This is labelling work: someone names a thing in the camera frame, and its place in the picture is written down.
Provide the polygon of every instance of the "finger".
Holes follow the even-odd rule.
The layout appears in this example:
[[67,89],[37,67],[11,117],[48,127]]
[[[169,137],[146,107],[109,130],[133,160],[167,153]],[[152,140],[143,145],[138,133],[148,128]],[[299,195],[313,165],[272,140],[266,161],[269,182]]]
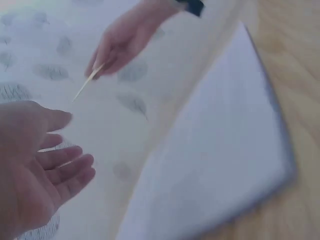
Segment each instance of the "finger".
[[153,36],[152,31],[141,30],[135,37],[131,40],[129,45],[126,47],[126,51],[123,51],[117,55],[117,60],[114,64],[106,69],[103,74],[110,75],[118,72],[129,62],[131,62],[137,55],[141,53],[143,49],[146,48],[148,42]]
[[[108,32],[105,33],[102,36],[102,39],[100,41],[100,44],[99,44],[99,47],[97,50],[95,63],[93,64],[93,69],[97,69],[102,64],[104,64],[108,61],[109,54],[112,49],[111,42],[112,42],[111,35]],[[96,74],[96,78],[99,78],[101,75],[102,75],[102,71],[100,71]]]
[[96,171],[92,167],[87,167],[75,177],[60,183],[56,190],[60,195],[59,205],[63,205],[75,195],[81,192],[86,185],[95,177]]
[[50,149],[58,146],[63,142],[63,137],[60,134],[47,133],[40,149]]
[[125,65],[127,65],[129,62],[131,62],[134,59],[134,55],[128,53],[128,52],[119,52],[117,55],[116,60],[114,63],[105,71],[103,71],[103,75],[110,75],[118,72],[120,69],[122,69]]
[[94,51],[94,53],[92,54],[92,57],[88,63],[88,66],[86,67],[86,70],[84,72],[84,75],[88,78],[90,76],[90,74],[93,72],[93,68],[94,68],[94,64],[96,62],[97,59],[97,54],[98,54],[98,48]]
[[72,114],[66,111],[51,110],[43,107],[42,112],[47,120],[47,132],[63,129],[72,119]]
[[38,152],[36,159],[44,170],[51,170],[74,160],[82,153],[81,147],[70,146],[63,149]]
[[84,169],[91,167],[93,163],[94,157],[90,154],[86,154],[66,165],[57,167],[53,170],[48,170],[45,173],[53,185],[58,185],[73,178]]

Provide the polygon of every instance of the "person's hand holding toothpick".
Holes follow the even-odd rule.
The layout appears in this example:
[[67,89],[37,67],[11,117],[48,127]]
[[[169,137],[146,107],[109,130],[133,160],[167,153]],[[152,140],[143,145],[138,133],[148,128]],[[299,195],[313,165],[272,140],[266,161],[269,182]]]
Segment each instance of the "person's hand holding toothpick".
[[141,0],[105,30],[85,75],[110,62],[94,79],[120,70],[147,46],[158,27],[178,12],[169,0]]

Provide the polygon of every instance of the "hand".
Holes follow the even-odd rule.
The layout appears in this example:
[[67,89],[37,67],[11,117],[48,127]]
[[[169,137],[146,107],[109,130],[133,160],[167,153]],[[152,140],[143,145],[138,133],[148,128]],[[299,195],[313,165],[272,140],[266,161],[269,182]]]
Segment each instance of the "hand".
[[62,142],[48,132],[71,118],[32,101],[0,104],[0,239],[46,225],[93,179],[94,159],[79,146],[39,152]]
[[106,66],[96,79],[120,70],[147,46],[157,28],[177,12],[168,0],[142,0],[105,30],[85,75],[88,77],[103,63]]

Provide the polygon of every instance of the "open palm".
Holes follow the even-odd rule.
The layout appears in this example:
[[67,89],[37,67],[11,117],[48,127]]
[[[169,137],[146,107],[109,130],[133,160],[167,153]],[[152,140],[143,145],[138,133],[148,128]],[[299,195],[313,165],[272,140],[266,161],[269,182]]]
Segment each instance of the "open palm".
[[34,102],[0,105],[0,182],[6,183],[0,184],[0,223],[6,217],[2,226],[10,237],[46,225],[93,179],[94,159],[80,147],[39,151],[59,145],[62,137],[47,132],[70,120],[69,113]]

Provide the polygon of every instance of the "wrist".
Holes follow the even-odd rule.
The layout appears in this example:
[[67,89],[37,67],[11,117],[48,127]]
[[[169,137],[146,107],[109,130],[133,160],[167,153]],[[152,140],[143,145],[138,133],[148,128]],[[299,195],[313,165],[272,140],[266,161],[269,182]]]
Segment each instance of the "wrist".
[[139,4],[159,25],[180,11],[171,0],[141,0]]

